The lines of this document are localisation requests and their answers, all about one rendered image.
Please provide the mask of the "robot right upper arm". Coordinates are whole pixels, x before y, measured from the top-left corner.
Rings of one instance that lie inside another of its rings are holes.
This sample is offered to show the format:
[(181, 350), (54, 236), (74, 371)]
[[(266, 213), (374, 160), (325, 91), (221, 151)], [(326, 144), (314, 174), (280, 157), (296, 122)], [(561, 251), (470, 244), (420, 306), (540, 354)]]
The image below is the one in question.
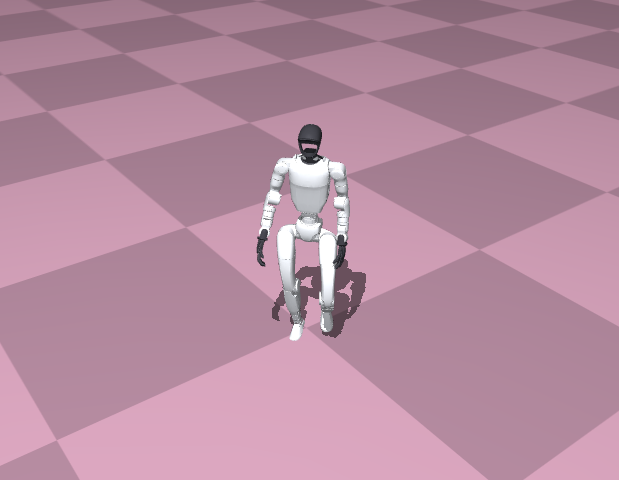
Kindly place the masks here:
[(282, 196), (279, 191), (283, 185), (285, 174), (289, 172), (291, 160), (292, 158), (280, 158), (277, 161), (270, 181), (268, 204), (279, 205)]

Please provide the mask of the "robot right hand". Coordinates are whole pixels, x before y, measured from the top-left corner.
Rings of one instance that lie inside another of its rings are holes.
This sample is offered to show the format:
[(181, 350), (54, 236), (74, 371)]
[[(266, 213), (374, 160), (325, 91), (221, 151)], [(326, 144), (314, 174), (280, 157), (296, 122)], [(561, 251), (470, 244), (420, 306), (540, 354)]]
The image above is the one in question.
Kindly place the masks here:
[(257, 260), (258, 260), (258, 263), (264, 267), (265, 267), (265, 262), (263, 262), (261, 258), (262, 259), (264, 258), (264, 255), (262, 254), (262, 249), (263, 249), (264, 242), (268, 240), (267, 235), (268, 235), (268, 231), (266, 229), (263, 229), (261, 231), (260, 236), (257, 237), (259, 239), (258, 244), (257, 244), (257, 254), (258, 254)]

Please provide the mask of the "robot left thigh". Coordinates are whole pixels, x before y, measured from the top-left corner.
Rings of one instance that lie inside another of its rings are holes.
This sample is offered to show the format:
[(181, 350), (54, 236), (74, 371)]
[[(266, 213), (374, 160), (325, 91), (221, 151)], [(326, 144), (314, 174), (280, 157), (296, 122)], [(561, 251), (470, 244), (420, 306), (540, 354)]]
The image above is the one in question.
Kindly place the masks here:
[(336, 235), (321, 228), (319, 235), (319, 264), (321, 271), (321, 291), (319, 291), (319, 305), (331, 307), (334, 300), (335, 274), (334, 267), (337, 262), (333, 261), (337, 257)]

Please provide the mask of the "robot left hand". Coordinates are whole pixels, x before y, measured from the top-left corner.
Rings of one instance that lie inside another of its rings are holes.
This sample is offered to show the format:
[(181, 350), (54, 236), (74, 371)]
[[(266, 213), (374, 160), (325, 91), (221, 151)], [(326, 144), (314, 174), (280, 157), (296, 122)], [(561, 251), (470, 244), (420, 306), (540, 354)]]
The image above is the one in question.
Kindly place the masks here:
[(347, 242), (344, 242), (344, 236), (343, 235), (338, 235), (337, 245), (339, 245), (338, 255), (337, 255), (336, 259), (333, 261), (333, 264), (335, 264), (337, 261), (338, 262), (337, 262), (337, 265), (334, 267), (334, 269), (339, 268), (342, 265), (343, 261), (344, 261)]

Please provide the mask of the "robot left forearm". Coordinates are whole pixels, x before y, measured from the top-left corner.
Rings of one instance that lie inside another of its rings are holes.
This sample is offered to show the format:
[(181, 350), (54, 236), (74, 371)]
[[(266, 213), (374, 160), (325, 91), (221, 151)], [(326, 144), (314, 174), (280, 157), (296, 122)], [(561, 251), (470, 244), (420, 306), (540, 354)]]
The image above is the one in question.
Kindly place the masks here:
[(348, 228), (349, 228), (349, 216), (350, 216), (350, 203), (349, 199), (346, 198), (344, 202), (344, 210), (337, 211), (337, 235), (344, 236), (344, 242), (348, 240)]

